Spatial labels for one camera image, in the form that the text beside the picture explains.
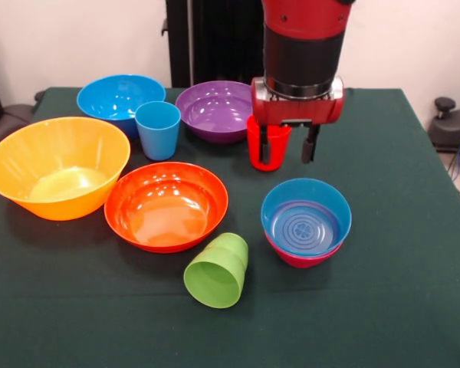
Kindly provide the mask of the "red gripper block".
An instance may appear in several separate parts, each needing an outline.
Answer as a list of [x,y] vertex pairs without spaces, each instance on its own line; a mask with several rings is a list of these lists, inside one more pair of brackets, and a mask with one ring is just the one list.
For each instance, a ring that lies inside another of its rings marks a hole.
[[270,146],[268,127],[308,128],[301,153],[304,164],[314,161],[320,124],[338,121],[345,102],[343,80],[335,77],[329,91],[322,97],[308,100],[291,100],[273,94],[266,86],[263,77],[251,82],[252,114],[259,126],[259,162],[268,165]]

